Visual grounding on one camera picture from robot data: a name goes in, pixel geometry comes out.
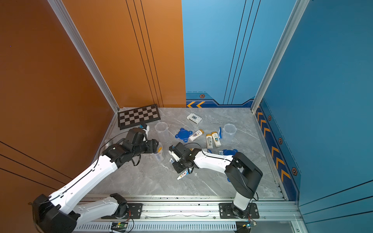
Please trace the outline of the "toothpaste tube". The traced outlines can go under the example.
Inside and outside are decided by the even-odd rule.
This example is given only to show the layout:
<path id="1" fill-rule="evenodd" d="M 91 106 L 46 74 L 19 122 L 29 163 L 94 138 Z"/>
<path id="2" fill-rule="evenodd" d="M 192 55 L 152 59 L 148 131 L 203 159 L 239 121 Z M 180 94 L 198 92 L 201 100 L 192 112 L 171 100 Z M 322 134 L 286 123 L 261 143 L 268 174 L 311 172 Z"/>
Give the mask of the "toothpaste tube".
<path id="1" fill-rule="evenodd" d="M 189 175 L 190 172 L 191 172 L 190 169 L 185 170 L 184 172 L 182 172 L 182 173 L 177 177 L 177 180 L 180 180 L 180 179 L 184 178 L 185 176 Z"/>

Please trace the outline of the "clear plastic cup front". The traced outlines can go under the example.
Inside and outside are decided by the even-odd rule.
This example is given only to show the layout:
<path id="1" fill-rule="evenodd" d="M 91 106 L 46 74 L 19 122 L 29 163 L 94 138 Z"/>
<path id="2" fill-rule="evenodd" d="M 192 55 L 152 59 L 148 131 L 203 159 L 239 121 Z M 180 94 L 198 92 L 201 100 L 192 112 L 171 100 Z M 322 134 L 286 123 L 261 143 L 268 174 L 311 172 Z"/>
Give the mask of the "clear plastic cup front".
<path id="1" fill-rule="evenodd" d="M 162 162 L 164 161 L 164 155 L 163 155 L 163 146 L 162 146 L 162 151 L 160 153 L 157 152 L 158 148 L 162 146 L 161 143 L 158 144 L 158 147 L 156 149 L 156 152 L 155 153 L 152 153 L 151 156 L 152 158 L 155 160 L 155 161 L 158 161 L 158 162 Z"/>

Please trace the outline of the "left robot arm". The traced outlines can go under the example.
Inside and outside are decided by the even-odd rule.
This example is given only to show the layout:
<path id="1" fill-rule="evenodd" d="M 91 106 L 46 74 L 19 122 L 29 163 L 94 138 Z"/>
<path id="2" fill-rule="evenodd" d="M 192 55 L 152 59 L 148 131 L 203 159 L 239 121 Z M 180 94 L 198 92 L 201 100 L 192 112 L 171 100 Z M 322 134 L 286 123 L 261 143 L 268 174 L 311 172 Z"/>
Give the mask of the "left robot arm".
<path id="1" fill-rule="evenodd" d="M 118 193 L 89 204 L 80 204 L 80 201 L 105 177 L 134 157 L 157 151 L 159 143 L 147 138 L 149 130 L 146 124 L 130 129 L 125 138 L 105 149 L 92 165 L 71 182 L 49 196 L 38 196 L 32 202 L 36 229 L 41 233 L 71 233 L 76 227 L 98 218 L 129 218 L 127 200 Z"/>

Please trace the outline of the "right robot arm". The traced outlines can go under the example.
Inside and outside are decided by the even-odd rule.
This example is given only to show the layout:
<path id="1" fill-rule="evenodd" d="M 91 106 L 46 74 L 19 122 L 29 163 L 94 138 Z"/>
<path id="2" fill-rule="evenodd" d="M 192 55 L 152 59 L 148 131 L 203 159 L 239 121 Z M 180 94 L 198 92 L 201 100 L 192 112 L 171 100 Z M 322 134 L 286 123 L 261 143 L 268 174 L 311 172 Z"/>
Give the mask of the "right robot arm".
<path id="1" fill-rule="evenodd" d="M 225 174 L 236 190 L 236 195 L 229 210 L 235 218 L 250 217 L 252 200 L 263 177 L 263 172 L 243 153 L 224 156 L 212 154 L 203 149 L 190 149 L 182 143 L 169 147 L 173 157 L 174 169 L 185 175 L 194 169 L 212 170 Z"/>

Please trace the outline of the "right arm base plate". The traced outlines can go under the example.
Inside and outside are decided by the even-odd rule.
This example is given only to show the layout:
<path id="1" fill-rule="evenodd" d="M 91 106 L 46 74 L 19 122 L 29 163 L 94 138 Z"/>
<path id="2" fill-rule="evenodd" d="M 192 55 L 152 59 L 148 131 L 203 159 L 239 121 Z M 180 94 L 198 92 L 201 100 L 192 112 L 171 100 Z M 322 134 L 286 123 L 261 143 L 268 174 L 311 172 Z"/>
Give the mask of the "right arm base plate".
<path id="1" fill-rule="evenodd" d="M 239 209 L 233 203 L 220 203 L 219 212 L 222 219 L 260 218 L 258 207 L 255 203 L 249 203 L 245 210 Z"/>

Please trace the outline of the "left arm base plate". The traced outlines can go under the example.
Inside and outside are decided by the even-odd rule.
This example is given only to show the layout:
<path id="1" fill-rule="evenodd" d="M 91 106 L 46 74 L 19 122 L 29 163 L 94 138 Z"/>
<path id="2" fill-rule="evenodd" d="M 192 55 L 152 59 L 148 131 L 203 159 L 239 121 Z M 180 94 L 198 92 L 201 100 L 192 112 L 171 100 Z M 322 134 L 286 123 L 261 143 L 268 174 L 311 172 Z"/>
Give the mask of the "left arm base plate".
<path id="1" fill-rule="evenodd" d="M 114 214 L 110 216 L 103 216 L 101 219 L 140 219 L 142 214 L 143 204 L 142 203 L 128 203 L 120 204 Z"/>

